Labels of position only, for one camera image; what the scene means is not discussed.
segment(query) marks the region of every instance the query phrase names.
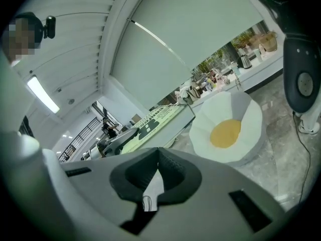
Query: ceiling light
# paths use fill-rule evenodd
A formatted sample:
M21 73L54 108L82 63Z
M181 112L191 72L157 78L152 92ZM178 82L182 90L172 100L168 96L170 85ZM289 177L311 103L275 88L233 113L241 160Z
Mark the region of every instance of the ceiling light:
M52 101L52 99L45 92L44 88L42 87L36 76L33 76L28 81L27 85L37 96L37 98L39 98L40 101L43 102L44 105L48 107L53 113L59 111L59 107Z

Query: egg-shaped cushion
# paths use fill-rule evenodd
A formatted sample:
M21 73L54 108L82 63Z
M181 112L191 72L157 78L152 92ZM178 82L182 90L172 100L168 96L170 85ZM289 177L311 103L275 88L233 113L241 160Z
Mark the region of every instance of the egg-shaped cushion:
M227 148L216 147L210 136L218 124L235 119L241 121L236 142ZM190 130L197 155L232 166L242 165L257 154L265 140L265 127L260 106L244 92L220 92L206 100Z

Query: counter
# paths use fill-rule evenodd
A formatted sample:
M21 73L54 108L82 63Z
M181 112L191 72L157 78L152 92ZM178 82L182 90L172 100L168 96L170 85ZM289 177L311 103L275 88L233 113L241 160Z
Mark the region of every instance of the counter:
M238 78L241 82L243 91L254 87L255 85L259 84L260 82L283 68L283 47L278 46L276 51L266 53L266 56L262 57L262 59L262 62L259 62L257 58L251 60L252 67L249 69L239 68L241 75L239 75ZM231 83L229 85L224 85L222 91L237 91L235 75L230 74L228 75L228 78ZM201 98L191 105L194 113L200 110L203 102L213 97L217 93L217 88L214 88L211 92L204 91L203 94L201 94Z

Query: ceiling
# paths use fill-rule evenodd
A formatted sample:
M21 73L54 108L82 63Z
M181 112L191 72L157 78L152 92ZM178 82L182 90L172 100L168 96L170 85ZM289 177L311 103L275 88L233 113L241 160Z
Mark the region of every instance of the ceiling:
M36 75L45 91L60 108L51 115L35 101L27 116L33 131L63 123L71 110L100 94L98 56L106 20L115 0L28 0L20 12L33 12L43 24L49 15L56 17L56 36L43 39L41 48L27 56L14 69L27 82Z

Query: gray floor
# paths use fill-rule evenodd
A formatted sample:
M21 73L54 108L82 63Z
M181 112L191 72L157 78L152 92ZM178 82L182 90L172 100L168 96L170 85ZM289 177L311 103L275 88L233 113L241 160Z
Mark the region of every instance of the gray floor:
M284 95L283 75L250 95L262 106L268 138L251 162L236 169L266 189L284 209L289 210L300 199L308 153L295 131L292 110ZM190 126L178 136L178 141L171 148L195 153L189 129ZM320 170L321 133L299 135L311 153L311 167L302 197L304 200Z

